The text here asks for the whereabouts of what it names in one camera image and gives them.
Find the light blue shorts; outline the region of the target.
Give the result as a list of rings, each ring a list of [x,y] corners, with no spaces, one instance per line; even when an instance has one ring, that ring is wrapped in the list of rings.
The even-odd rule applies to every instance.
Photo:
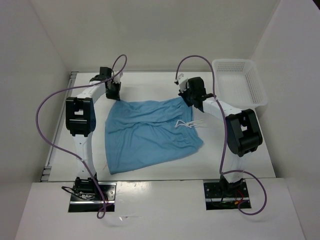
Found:
[[[193,123],[193,109],[180,97],[165,101],[115,102],[104,131],[110,174],[195,154],[204,142]]]

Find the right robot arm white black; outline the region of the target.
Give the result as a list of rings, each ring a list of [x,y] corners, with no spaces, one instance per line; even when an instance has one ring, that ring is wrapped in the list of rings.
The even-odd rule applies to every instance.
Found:
[[[253,109],[240,109],[207,93],[201,77],[187,78],[178,75],[174,83],[178,95],[189,107],[221,120],[224,126],[224,143],[219,167],[219,191],[230,197],[240,188],[248,155],[262,144],[263,137]]]

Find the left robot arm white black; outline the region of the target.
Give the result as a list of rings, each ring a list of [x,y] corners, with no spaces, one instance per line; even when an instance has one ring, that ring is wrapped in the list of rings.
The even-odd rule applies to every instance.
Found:
[[[92,150],[92,137],[97,125],[94,105],[103,95],[107,99],[120,100],[122,76],[122,72],[101,67],[99,74],[89,81],[88,87],[77,96],[68,97],[65,102],[66,128],[73,138],[75,154],[80,157],[71,193],[83,200],[100,197]]]

